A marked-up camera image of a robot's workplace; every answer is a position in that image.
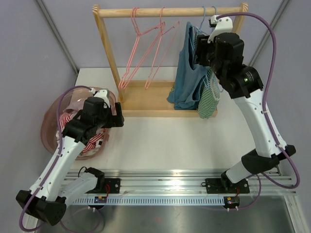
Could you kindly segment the mauve pink tank top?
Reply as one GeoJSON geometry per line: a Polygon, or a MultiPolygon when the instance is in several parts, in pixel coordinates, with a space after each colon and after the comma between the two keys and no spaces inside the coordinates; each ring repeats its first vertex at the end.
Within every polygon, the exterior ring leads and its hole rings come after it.
{"type": "Polygon", "coordinates": [[[74,101],[69,104],[69,106],[63,110],[63,113],[76,114],[79,110],[82,110],[84,106],[84,100],[74,101]]]}

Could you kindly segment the red white striped tank top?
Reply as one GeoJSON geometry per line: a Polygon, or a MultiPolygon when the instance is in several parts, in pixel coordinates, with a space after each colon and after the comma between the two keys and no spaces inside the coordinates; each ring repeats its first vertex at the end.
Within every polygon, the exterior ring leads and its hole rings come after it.
{"type": "MultiPolygon", "coordinates": [[[[63,112],[59,116],[61,131],[64,130],[65,125],[73,119],[77,114],[77,111],[63,112]]],[[[94,156],[100,149],[104,148],[105,142],[109,139],[109,129],[99,129],[96,134],[89,140],[82,152],[79,154],[79,158],[94,156]]]]}

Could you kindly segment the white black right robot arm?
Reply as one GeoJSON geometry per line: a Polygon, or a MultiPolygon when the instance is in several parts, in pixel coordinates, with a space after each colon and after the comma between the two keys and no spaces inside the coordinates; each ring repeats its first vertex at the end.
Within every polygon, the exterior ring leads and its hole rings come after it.
{"type": "Polygon", "coordinates": [[[195,63],[211,68],[237,104],[255,143],[252,151],[216,180],[216,188],[226,193],[236,192],[249,176],[266,172],[296,153],[295,147],[279,135],[274,121],[266,120],[269,112],[262,102],[263,83],[255,68],[243,64],[243,50],[244,42],[237,34],[221,33],[216,37],[199,35],[194,52],[195,63]]]}

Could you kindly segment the green white striped tank top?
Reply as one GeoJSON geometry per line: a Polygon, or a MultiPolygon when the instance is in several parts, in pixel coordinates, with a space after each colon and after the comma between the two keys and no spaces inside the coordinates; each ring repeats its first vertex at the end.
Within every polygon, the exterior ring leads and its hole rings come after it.
{"type": "Polygon", "coordinates": [[[200,100],[198,104],[198,114],[202,119],[212,117],[213,113],[217,109],[217,105],[221,97],[221,91],[215,73],[211,67],[205,68],[207,69],[206,75],[208,83],[210,84],[210,88],[205,89],[205,84],[203,82],[200,90],[200,100]]]}

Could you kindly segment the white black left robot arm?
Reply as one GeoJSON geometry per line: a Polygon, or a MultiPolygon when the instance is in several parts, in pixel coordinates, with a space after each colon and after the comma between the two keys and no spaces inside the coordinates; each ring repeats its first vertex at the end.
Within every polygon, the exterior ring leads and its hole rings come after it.
{"type": "Polygon", "coordinates": [[[16,196],[22,214],[28,214],[54,226],[63,218],[66,209],[80,196],[105,188],[104,172],[89,167],[64,189],[61,184],[73,162],[100,128],[124,126],[121,104],[115,103],[115,113],[100,97],[89,97],[83,108],[64,127],[59,145],[48,165],[29,190],[20,190],[16,196]]]}

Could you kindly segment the blue tank top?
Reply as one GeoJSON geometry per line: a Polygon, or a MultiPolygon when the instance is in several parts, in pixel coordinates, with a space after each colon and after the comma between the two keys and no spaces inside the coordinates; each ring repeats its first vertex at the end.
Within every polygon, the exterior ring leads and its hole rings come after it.
{"type": "Polygon", "coordinates": [[[184,45],[179,53],[174,89],[169,93],[167,101],[175,110],[195,110],[200,100],[203,78],[207,67],[194,64],[194,33],[195,28],[188,21],[185,30],[184,45]]]}

